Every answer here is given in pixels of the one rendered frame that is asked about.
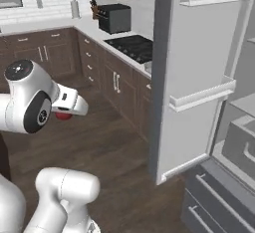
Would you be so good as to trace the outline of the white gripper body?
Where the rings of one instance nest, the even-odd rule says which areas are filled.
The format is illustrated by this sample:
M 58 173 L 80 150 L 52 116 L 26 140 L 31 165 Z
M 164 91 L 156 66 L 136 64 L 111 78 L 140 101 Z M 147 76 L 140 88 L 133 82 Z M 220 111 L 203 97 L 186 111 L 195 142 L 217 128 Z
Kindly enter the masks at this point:
M 85 116 L 88 113 L 89 105 L 86 100 L 77 92 L 70 94 L 70 113 L 76 116 Z

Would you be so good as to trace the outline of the red tomato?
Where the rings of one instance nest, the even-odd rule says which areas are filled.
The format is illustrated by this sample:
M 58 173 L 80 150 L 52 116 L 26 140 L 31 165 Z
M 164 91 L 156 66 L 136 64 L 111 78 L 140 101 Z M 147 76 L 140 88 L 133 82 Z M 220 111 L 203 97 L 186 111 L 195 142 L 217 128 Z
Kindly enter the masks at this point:
M 73 115 L 65 114 L 65 113 L 55 113 L 55 116 L 59 120 L 68 120 L 68 119 L 72 118 Z

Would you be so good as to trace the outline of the dark brown counter cabinet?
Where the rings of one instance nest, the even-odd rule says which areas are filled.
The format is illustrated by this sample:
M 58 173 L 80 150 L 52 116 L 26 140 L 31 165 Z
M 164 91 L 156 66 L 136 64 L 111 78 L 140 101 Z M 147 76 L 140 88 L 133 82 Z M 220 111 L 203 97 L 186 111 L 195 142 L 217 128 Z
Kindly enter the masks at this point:
M 8 180 L 11 179 L 8 148 L 4 142 L 1 133 L 0 133 L 0 173 Z

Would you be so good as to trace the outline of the dark brown base cupboards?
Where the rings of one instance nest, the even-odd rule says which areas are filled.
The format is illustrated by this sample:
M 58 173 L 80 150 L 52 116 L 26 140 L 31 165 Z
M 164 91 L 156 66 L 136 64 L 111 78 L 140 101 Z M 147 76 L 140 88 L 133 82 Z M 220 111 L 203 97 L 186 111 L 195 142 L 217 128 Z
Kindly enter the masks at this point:
M 28 59 L 43 67 L 56 81 L 68 81 L 80 70 L 78 34 L 74 28 L 0 36 L 0 92 L 7 92 L 7 66 Z
M 78 38 L 86 79 L 148 140 L 150 79 L 87 35 L 79 32 Z

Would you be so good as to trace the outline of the black hob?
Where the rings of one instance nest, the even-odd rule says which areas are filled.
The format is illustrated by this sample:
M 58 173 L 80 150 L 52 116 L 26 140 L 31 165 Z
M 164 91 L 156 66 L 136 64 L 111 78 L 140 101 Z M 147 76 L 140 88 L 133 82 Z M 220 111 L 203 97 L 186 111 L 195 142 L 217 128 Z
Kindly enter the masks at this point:
M 107 39 L 106 43 L 141 65 L 152 61 L 153 41 L 141 35 Z

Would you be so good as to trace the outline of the black toaster oven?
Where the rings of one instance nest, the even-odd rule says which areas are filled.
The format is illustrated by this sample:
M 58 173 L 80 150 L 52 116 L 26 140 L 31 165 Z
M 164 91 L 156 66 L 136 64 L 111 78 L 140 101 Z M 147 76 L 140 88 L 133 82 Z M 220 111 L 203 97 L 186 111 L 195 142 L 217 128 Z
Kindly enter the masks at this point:
M 131 7 L 124 4 L 98 6 L 99 28 L 109 34 L 129 32 L 131 29 Z

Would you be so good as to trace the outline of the brown knife block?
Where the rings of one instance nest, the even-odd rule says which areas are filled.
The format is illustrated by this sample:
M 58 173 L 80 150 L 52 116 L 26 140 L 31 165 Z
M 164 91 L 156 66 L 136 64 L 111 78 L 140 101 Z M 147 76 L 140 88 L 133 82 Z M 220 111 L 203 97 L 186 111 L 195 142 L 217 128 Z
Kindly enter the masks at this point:
M 91 0 L 90 4 L 91 4 L 91 10 L 93 12 L 93 19 L 98 20 L 99 15 L 98 15 L 98 5 L 97 5 L 96 0 Z

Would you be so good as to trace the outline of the grey fridge door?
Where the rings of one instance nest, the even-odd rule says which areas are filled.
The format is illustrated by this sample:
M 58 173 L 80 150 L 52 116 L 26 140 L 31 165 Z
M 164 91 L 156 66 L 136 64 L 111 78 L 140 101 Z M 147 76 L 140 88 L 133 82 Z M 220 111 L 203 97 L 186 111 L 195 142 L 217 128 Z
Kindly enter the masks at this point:
M 206 159 L 255 0 L 155 0 L 149 172 L 162 184 Z

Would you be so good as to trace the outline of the grey freezer drawer front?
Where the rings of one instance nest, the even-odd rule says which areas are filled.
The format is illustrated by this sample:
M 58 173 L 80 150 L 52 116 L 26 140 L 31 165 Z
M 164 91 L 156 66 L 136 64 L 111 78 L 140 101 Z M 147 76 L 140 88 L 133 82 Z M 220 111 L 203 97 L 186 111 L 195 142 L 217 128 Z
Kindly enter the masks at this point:
M 255 233 L 255 197 L 223 169 L 191 169 L 186 188 L 226 233 Z
M 188 206 L 197 206 L 195 211 L 214 233 L 226 233 L 226 231 L 212 218 L 212 216 L 201 206 L 188 190 L 184 191 L 182 203 L 181 220 L 191 233 L 207 233 L 196 218 L 189 212 Z

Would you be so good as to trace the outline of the grey fridge crisper drawer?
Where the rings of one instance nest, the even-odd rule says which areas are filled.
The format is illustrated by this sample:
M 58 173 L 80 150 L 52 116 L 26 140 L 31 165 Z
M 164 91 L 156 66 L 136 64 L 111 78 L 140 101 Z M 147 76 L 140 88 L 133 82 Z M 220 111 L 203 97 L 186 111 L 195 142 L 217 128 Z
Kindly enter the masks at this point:
M 222 154 L 255 180 L 255 118 L 243 116 L 229 124 Z

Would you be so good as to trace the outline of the grey fridge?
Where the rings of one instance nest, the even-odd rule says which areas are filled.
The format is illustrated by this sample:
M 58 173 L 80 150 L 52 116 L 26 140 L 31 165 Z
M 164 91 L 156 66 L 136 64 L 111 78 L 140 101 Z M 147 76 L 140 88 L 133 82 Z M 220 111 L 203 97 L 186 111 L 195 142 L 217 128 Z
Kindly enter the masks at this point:
M 255 118 L 255 1 L 249 4 L 245 32 L 242 34 L 236 58 L 227 67 L 226 73 L 236 81 L 235 92 L 220 107 L 210 157 L 193 168 L 217 166 L 255 197 L 255 180 L 222 154 L 229 124 L 240 117 Z

